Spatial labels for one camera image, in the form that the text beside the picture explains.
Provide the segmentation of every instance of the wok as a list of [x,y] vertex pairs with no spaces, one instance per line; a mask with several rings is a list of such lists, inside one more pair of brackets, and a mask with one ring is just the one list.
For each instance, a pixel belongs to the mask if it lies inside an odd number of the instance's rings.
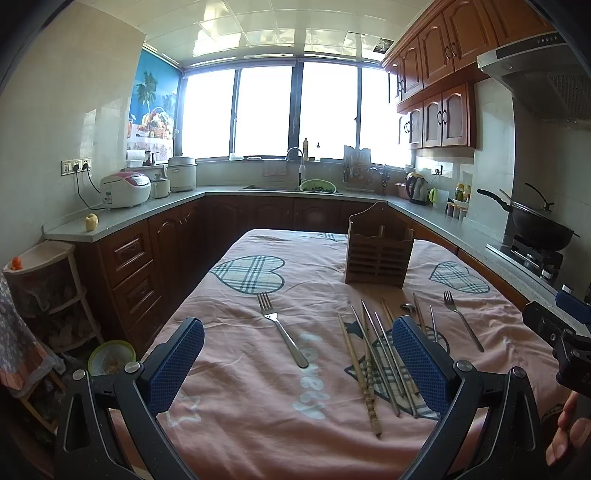
[[509,212],[517,231],[532,247],[550,252],[562,250],[570,243],[573,235],[578,235],[549,218],[550,205],[553,204],[546,202],[544,196],[533,185],[526,185],[540,194],[544,199],[544,207],[536,210],[517,202],[507,205],[498,195],[488,190],[478,189],[477,192],[492,198],[504,211]]

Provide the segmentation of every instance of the screw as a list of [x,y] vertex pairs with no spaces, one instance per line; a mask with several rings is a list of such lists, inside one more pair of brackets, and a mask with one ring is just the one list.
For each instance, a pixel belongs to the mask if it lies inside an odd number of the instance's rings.
[[139,370],[139,362],[129,362],[127,365],[124,366],[123,370],[127,373],[132,374]]
[[521,367],[513,367],[513,374],[519,378],[525,378],[527,375],[525,370],[523,370]]
[[74,373],[72,373],[72,378],[76,381],[78,380],[82,380],[86,375],[86,372],[84,370],[76,370]]
[[462,372],[469,372],[473,368],[472,364],[468,360],[458,360],[456,365],[457,369]]

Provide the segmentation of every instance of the plaid heart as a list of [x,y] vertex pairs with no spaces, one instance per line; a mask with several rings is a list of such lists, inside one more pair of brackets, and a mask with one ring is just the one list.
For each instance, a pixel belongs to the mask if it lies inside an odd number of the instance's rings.
[[437,264],[429,280],[464,293],[487,293],[491,290],[488,283],[472,275],[464,265],[450,261]]
[[279,290],[285,280],[275,270],[285,265],[285,261],[269,255],[250,255],[230,260],[213,267],[213,273],[219,281],[233,290],[256,295]]

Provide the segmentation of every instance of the small yellow object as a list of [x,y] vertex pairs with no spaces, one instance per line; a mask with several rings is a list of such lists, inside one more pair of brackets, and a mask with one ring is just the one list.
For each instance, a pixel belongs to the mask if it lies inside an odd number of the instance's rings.
[[94,214],[90,213],[88,217],[86,217],[86,231],[90,232],[95,230],[99,224],[99,218]]

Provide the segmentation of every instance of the cloth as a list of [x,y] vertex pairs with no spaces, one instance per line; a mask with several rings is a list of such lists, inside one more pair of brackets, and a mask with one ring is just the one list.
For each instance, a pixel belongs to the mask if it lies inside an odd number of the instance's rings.
[[37,340],[17,313],[0,275],[0,382],[14,397],[22,397],[52,368],[66,370],[64,361]]
[[[385,319],[382,298],[397,317],[405,314],[399,305],[412,302],[415,292],[427,324],[433,305],[441,344],[453,359],[502,374],[522,366],[541,415],[566,399],[568,392],[554,379],[557,362],[551,348],[523,324],[507,299],[451,252],[415,240],[404,288],[347,285],[346,240],[327,233],[246,233],[156,337],[151,349],[188,316],[204,324],[204,348],[169,411],[158,416],[202,480],[400,476],[435,427],[437,414],[419,398],[420,418],[414,419],[397,396],[402,414],[396,417],[377,380],[375,408],[383,434],[377,439],[372,433],[337,317],[342,315],[364,363],[365,347],[355,335],[351,311],[351,305],[361,310],[360,298]],[[453,292],[485,353],[476,349],[459,316],[444,306],[443,290]],[[260,291],[270,292],[279,320],[309,367],[296,365],[273,322],[261,316],[255,295]],[[455,468],[469,460],[484,418],[479,411],[465,442],[468,450],[462,450]],[[141,466],[121,414],[114,412],[113,420],[132,464]]]

